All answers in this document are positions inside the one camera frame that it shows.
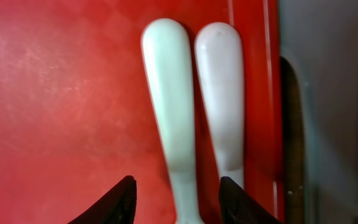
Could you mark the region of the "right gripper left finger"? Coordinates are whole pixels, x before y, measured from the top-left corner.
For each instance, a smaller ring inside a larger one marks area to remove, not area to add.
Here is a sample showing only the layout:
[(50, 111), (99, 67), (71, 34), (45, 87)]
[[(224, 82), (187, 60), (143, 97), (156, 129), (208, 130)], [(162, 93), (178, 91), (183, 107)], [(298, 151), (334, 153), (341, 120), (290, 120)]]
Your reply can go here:
[(127, 175), (69, 224), (133, 224), (136, 204), (137, 182)]

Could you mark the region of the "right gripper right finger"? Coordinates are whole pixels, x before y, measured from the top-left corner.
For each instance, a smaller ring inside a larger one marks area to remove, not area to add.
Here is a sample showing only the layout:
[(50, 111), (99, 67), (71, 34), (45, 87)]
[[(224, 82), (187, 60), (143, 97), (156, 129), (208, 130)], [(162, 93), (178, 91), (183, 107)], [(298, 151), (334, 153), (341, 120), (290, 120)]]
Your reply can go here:
[(224, 224), (282, 224), (228, 176), (220, 178), (219, 206)]

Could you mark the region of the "white plastic spoon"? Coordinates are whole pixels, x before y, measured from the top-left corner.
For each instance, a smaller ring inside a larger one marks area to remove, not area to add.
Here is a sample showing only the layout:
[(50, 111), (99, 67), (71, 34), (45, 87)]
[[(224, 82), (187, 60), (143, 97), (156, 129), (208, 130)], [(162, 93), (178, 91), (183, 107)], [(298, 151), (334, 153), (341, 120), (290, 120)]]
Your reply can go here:
[(191, 48), (184, 27), (157, 19), (144, 30), (142, 57), (163, 147), (177, 223), (202, 223), (198, 206)]

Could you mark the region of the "white plastic fork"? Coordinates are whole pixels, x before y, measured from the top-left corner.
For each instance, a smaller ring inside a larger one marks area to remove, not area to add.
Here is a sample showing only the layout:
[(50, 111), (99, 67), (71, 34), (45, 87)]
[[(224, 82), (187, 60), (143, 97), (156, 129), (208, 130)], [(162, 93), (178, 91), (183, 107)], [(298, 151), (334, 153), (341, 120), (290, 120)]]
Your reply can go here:
[(218, 174), (243, 188), (245, 81), (241, 37), (227, 23), (210, 23), (196, 36), (195, 57)]

